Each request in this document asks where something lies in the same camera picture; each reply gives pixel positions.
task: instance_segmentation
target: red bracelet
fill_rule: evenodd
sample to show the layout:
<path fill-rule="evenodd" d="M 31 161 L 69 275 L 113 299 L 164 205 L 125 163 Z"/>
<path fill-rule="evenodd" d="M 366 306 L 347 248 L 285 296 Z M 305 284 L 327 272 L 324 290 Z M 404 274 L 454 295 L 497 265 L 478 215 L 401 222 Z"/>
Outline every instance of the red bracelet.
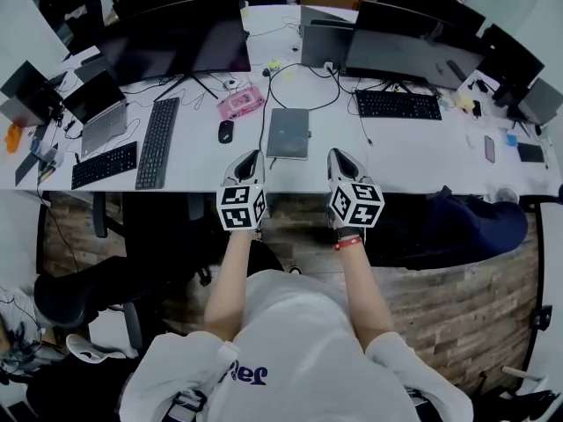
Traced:
<path fill-rule="evenodd" d="M 361 244 L 362 238 L 359 236 L 353 237 L 352 239 L 347 239 L 346 241 L 339 241 L 334 245 L 336 251 L 343 249 L 344 247 L 349 247 L 350 245 Z"/>

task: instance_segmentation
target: white marker cube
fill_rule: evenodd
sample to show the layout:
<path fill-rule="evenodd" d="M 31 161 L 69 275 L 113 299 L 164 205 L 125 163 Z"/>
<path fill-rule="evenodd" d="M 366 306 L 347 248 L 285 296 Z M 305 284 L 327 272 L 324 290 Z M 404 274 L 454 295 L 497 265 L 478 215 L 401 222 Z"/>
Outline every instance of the white marker cube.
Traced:
<path fill-rule="evenodd" d="M 346 227 L 373 228 L 384 206 L 379 186 L 353 181 L 339 183 L 330 202 L 331 210 Z"/>
<path fill-rule="evenodd" d="M 266 208 L 263 185 L 220 187 L 217 191 L 217 212 L 227 231 L 256 229 Z"/>

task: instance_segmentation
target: pink object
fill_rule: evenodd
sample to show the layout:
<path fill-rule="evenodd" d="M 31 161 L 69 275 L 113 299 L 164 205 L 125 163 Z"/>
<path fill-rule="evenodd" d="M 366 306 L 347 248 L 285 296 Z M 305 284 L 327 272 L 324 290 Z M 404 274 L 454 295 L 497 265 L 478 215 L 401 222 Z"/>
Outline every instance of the pink object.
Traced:
<path fill-rule="evenodd" d="M 251 86 L 237 92 L 217 104 L 223 120 L 236 119 L 264 105 L 264 98 L 257 87 Z"/>

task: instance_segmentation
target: forearm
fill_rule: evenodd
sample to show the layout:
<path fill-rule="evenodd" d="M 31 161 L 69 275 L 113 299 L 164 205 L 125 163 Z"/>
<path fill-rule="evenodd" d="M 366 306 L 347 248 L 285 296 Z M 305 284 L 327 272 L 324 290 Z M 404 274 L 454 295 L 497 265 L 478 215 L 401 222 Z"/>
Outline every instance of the forearm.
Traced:
<path fill-rule="evenodd" d="M 224 340 L 233 340 L 242 326 L 251 242 L 251 230 L 233 231 L 230 235 L 219 277 L 203 315 L 203 329 Z"/>
<path fill-rule="evenodd" d="M 382 333 L 393 331 L 391 312 L 371 272 L 363 244 L 340 250 L 344 269 L 350 319 L 365 350 Z"/>

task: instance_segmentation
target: orange object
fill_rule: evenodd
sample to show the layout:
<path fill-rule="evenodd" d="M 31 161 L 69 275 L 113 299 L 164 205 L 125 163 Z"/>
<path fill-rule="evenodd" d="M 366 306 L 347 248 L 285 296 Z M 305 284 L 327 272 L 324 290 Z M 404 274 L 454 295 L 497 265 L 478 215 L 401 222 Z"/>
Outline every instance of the orange object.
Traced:
<path fill-rule="evenodd" d="M 21 140 L 23 130 L 13 123 L 8 127 L 8 134 L 4 137 L 6 142 L 6 150 L 8 153 L 16 153 L 18 151 L 19 141 Z"/>

